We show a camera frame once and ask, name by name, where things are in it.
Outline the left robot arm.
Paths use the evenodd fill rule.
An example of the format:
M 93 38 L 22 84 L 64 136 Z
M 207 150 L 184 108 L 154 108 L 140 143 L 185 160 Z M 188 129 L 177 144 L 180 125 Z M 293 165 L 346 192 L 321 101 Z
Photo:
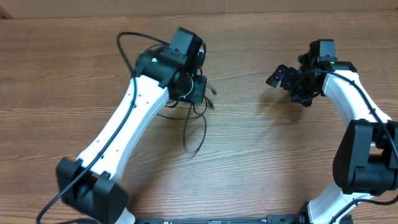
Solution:
M 145 50 L 131 65 L 126 93 L 96 139 L 73 161 L 56 167 L 55 197 L 86 217 L 76 223 L 135 223 L 127 209 L 128 193 L 118 184 L 130 155 L 152 119 L 168 102 L 191 107 L 204 102 L 201 73 L 206 44 L 194 32 L 178 28 L 172 41 Z

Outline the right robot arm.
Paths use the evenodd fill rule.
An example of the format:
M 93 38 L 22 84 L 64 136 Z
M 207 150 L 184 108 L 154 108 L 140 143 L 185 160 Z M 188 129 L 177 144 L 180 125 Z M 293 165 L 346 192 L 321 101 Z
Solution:
M 397 190 L 397 122 L 385 114 L 362 86 L 351 62 L 335 55 L 332 39 L 318 39 L 298 56 L 300 68 L 279 65 L 266 80 L 290 93 L 290 101 L 311 106 L 329 98 L 346 131 L 333 160 L 333 182 L 293 215 L 268 215 L 267 223 L 352 223 L 349 214 L 362 203 L 388 206 L 393 198 L 376 197 Z

